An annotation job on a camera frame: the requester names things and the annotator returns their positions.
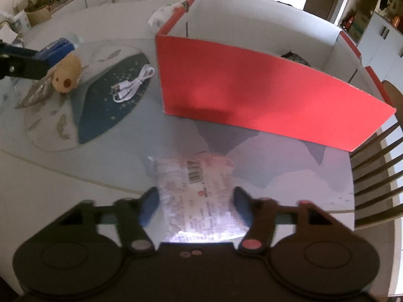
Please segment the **silver foil snack bag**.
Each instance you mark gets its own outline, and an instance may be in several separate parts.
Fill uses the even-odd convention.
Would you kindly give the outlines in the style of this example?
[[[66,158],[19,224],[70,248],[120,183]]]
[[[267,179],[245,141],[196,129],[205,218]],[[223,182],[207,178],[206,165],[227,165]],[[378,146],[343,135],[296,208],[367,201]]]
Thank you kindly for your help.
[[[15,109],[29,108],[48,100],[55,91],[52,84],[54,73],[55,71],[50,71],[43,79],[32,84],[25,97],[15,105]]]

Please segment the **tan spotted plush toy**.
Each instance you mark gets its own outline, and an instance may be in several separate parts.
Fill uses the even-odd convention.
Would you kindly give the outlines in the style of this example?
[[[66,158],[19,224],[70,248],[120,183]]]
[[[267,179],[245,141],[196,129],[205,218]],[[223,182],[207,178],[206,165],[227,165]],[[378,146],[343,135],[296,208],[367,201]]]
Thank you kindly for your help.
[[[59,93],[69,93],[78,86],[80,76],[81,60],[69,53],[57,64],[53,73],[53,88]]]

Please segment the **white pink printed snack packet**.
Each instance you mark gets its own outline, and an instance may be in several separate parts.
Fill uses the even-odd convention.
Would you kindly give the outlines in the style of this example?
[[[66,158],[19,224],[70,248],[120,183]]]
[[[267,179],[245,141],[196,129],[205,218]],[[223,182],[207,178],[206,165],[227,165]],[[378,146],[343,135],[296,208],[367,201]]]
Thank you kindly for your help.
[[[219,243],[244,236],[233,205],[233,161],[202,153],[153,159],[156,186],[170,243]]]

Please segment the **white green plastic bag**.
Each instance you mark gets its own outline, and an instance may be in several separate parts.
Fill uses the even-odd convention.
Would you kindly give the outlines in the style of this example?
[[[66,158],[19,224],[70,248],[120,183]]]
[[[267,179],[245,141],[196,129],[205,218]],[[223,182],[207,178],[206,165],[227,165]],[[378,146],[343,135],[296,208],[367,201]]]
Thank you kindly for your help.
[[[153,32],[158,32],[160,28],[172,17],[177,9],[186,9],[187,2],[180,1],[171,5],[162,6],[152,13],[150,18],[148,18],[148,26],[153,30]]]

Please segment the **blue fish pattern table mat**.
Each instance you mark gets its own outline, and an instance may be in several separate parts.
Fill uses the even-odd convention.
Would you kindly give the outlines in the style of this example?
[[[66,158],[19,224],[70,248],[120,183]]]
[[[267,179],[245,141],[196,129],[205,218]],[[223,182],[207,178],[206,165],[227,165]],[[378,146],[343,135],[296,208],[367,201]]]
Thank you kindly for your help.
[[[76,50],[84,67],[79,88],[17,108],[31,81],[1,81],[1,150],[50,170],[130,192],[154,184],[155,159],[226,156],[234,183],[283,205],[311,200],[324,210],[354,209],[345,151],[275,134],[166,115],[160,80],[152,77],[129,102],[111,86],[155,64],[151,40],[100,41]]]

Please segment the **brown wooden chair right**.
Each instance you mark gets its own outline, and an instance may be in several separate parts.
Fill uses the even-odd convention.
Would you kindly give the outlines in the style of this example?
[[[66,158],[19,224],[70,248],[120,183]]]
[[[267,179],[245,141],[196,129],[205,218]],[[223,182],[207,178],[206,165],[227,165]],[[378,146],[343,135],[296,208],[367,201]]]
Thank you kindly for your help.
[[[402,217],[402,93],[390,81],[382,81],[385,100],[396,109],[392,122],[352,154],[356,230]]]

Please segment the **red cardboard box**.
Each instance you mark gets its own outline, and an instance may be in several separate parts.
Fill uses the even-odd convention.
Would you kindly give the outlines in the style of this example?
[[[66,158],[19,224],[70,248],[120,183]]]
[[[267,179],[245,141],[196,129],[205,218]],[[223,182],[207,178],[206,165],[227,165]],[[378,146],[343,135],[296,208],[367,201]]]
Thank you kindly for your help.
[[[186,0],[155,37],[164,111],[354,151],[395,114],[326,20],[271,0]]]

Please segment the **white wall cabinet unit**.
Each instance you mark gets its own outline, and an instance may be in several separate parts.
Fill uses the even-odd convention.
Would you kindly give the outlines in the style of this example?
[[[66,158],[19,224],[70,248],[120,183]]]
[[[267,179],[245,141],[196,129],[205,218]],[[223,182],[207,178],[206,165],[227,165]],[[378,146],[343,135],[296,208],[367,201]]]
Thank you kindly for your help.
[[[344,0],[338,25],[381,81],[402,90],[402,0]]]

